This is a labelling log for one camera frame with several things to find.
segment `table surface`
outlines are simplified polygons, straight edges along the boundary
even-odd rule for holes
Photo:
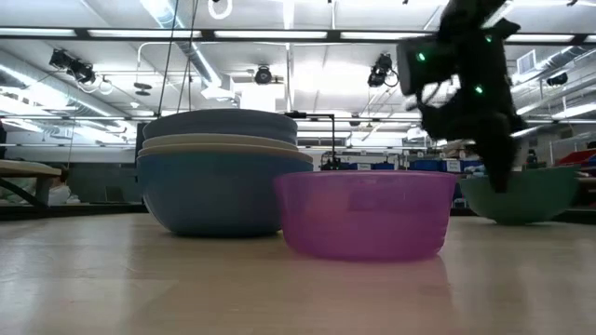
[[[0,334],[592,334],[596,226],[452,218],[440,257],[350,263],[146,214],[0,224]]]
[[[59,168],[49,167],[34,162],[9,161],[0,159],[0,176],[11,177],[15,175],[47,175],[60,176]]]

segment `pink bowl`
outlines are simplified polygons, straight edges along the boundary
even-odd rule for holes
[[[324,171],[276,178],[281,229],[298,252],[347,261],[413,261],[443,246],[456,176]]]

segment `bowl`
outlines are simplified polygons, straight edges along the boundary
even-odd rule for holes
[[[181,134],[160,136],[146,140],[143,148],[151,148],[159,145],[172,144],[246,144],[260,145],[272,148],[298,151],[298,147],[285,141],[271,140],[266,138],[246,135],[224,135],[224,134]]]
[[[261,145],[247,145],[247,144],[172,144],[172,145],[157,145],[151,148],[141,149],[139,157],[149,154],[171,154],[171,153],[246,153],[246,154],[271,154],[285,156],[303,160],[305,162],[313,162],[313,158],[308,154],[303,154],[295,150],[279,149],[272,147],[265,147]]]
[[[456,176],[321,171],[275,181],[288,246],[344,261],[412,261],[444,243]]]
[[[149,212],[173,233],[190,236],[274,234],[279,212],[273,179],[312,169],[305,158],[248,151],[149,154],[137,160]]]
[[[241,109],[214,109],[161,117],[142,130],[146,139],[175,134],[234,134],[296,144],[298,126],[288,116]]]
[[[508,191],[497,194],[486,177],[461,180],[462,193],[479,216],[503,224],[549,221],[569,208],[577,191],[577,167],[514,172]]]

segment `blue bowl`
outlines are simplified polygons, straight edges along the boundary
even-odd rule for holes
[[[235,134],[296,144],[298,126],[288,116],[240,109],[214,109],[161,117],[142,130],[146,139],[174,134]]]
[[[273,179],[312,171],[269,154],[172,153],[138,159],[145,205],[177,235],[242,237],[279,230]]]

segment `ceiling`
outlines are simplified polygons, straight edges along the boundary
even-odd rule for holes
[[[222,0],[217,7],[224,7]],[[295,0],[293,29],[359,29],[359,30],[435,30],[444,1],[410,0],[338,0],[329,5],[326,0]],[[532,33],[594,33],[596,1],[580,1],[567,7],[560,0],[515,0],[506,18],[518,22],[522,30]],[[193,0],[180,0],[179,13],[184,22],[192,21]],[[233,10],[224,20],[215,20],[208,11],[208,0],[198,0],[197,28],[284,29],[284,3],[281,0],[234,0]],[[102,28],[158,28],[156,21],[143,7],[141,0],[3,0],[0,1],[0,22],[3,26],[35,27],[102,27]],[[158,44],[142,48],[141,62],[137,62],[140,42],[97,42],[59,40],[4,40],[0,49],[44,72],[55,69],[48,65],[54,48],[63,48],[72,56],[92,63],[94,70],[114,85],[109,95],[96,91],[94,98],[118,111],[132,116],[147,116],[158,111],[161,102],[164,114],[176,110],[207,109],[230,106],[230,102],[207,100],[200,93],[200,80],[188,90],[184,83],[187,58],[174,45]],[[294,89],[293,109],[310,113],[335,113],[350,116],[389,117],[404,112],[405,98],[398,89],[368,88],[366,80],[370,66],[380,53],[389,52],[395,59],[394,44],[343,44],[292,46]],[[541,61],[562,47],[507,47],[512,74],[516,59],[535,50]],[[203,43],[201,52],[213,67],[229,74],[237,82],[236,91],[254,86],[249,70],[258,65],[271,67],[273,75],[287,77],[287,50],[284,44],[266,43]],[[164,86],[166,69],[169,75]],[[581,79],[585,71],[577,71]],[[68,75],[54,77],[76,87]],[[151,96],[135,95],[135,82],[150,84]],[[283,85],[271,85],[276,96],[276,109],[286,111],[286,90]],[[447,87],[441,92],[447,94]],[[531,103],[525,99],[523,104]],[[138,102],[132,108],[131,102]]]

